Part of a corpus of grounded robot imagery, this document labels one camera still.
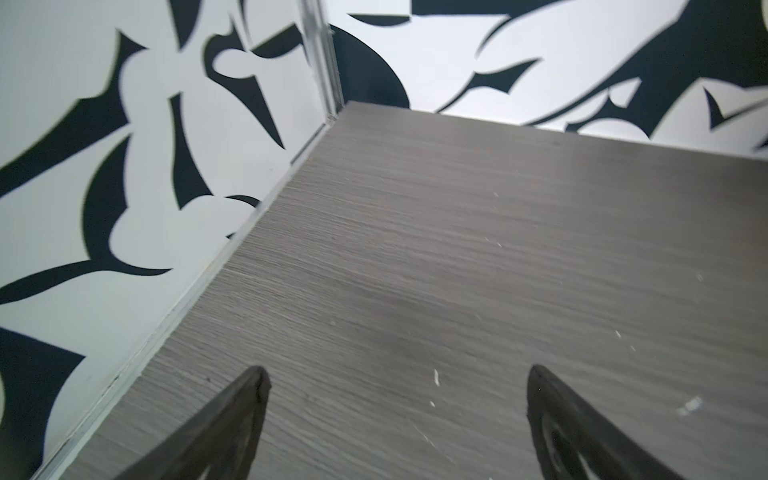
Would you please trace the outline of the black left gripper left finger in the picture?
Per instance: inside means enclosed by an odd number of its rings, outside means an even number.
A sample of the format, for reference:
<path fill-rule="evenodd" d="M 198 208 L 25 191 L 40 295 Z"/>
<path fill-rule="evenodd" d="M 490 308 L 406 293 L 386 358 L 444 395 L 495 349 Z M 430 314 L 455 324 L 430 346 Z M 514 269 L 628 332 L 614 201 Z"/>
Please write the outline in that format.
<path fill-rule="evenodd" d="M 267 371 L 252 366 L 119 479 L 246 479 L 269 399 Z"/>

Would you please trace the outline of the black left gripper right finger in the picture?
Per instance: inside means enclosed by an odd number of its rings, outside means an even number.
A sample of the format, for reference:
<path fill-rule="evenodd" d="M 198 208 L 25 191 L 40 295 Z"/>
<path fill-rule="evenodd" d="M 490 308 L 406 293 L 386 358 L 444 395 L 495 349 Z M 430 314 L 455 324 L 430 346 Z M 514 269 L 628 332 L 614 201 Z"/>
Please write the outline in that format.
<path fill-rule="evenodd" d="M 527 418 L 545 479 L 679 479 L 547 367 L 527 377 Z"/>

